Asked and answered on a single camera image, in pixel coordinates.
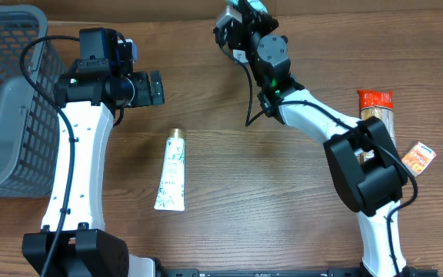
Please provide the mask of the white tube with gold cap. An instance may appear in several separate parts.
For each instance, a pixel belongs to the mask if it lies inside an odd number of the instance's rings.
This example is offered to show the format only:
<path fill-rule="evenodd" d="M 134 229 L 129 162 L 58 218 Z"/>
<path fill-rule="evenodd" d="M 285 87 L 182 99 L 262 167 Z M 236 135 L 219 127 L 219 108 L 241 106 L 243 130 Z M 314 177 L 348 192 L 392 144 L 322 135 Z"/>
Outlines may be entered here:
<path fill-rule="evenodd" d="M 166 140 L 162 175 L 154 205 L 155 210 L 185 210 L 185 133 L 170 130 Z"/>

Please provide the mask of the orange long noodle packet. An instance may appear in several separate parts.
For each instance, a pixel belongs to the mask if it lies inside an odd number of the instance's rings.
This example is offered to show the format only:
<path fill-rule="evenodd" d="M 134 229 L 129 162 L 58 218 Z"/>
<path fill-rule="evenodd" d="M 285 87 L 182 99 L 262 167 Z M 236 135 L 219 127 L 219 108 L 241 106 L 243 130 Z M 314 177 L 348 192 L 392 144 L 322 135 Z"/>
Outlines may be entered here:
<path fill-rule="evenodd" d="M 359 89 L 360 119 L 366 120 L 371 117 L 381 119 L 391 140 L 396 145 L 395 121 L 394 121 L 394 92 L 380 92 L 371 89 Z"/>

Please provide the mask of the small orange sachet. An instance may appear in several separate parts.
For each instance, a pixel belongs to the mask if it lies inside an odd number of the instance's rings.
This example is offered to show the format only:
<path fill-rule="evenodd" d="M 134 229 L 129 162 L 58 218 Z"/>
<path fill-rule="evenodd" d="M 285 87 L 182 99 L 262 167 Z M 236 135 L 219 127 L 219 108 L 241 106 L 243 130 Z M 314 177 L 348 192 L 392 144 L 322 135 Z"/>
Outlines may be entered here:
<path fill-rule="evenodd" d="M 403 164 L 414 177 L 417 177 L 430 165 L 436 153 L 422 142 L 417 142 L 402 158 Z"/>

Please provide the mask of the teal snack packet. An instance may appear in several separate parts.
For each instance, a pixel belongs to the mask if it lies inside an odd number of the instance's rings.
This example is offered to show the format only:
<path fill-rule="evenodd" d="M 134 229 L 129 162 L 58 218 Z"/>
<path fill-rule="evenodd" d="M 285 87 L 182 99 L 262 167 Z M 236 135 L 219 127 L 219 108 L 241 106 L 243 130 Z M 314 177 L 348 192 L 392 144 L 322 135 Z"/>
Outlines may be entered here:
<path fill-rule="evenodd" d="M 225 2 L 241 13 L 250 11 L 268 13 L 261 0 L 226 0 Z"/>

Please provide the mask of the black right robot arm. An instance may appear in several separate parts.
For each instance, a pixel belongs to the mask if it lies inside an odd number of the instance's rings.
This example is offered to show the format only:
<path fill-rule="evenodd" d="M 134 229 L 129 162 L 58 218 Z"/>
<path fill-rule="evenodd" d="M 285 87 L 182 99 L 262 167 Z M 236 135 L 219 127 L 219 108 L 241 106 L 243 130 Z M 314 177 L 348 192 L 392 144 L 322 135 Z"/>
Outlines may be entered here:
<path fill-rule="evenodd" d="M 398 212 L 407 183 L 415 177 L 401 161 L 385 123 L 344 115 L 317 100 L 291 73 L 288 39 L 276 35 L 278 20 L 260 1 L 229 1 L 217 17 L 215 41 L 239 62 L 258 94 L 261 112 L 322 144 L 338 196 L 356 213 L 364 246 L 361 267 L 371 276 L 410 276 L 401 253 Z"/>

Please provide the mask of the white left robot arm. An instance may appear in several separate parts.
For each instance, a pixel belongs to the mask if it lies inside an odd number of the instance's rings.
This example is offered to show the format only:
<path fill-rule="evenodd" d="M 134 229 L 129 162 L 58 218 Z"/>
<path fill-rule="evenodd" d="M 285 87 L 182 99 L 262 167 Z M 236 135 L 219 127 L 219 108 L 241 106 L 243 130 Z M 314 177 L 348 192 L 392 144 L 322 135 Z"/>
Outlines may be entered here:
<path fill-rule="evenodd" d="M 60 109 L 58 154 L 51 198 L 37 233 L 22 253 L 40 276 L 162 276 L 155 258 L 130 254 L 105 230 L 102 189 L 105 152 L 116 111 L 161 105 L 159 72 L 65 73 L 55 86 Z"/>

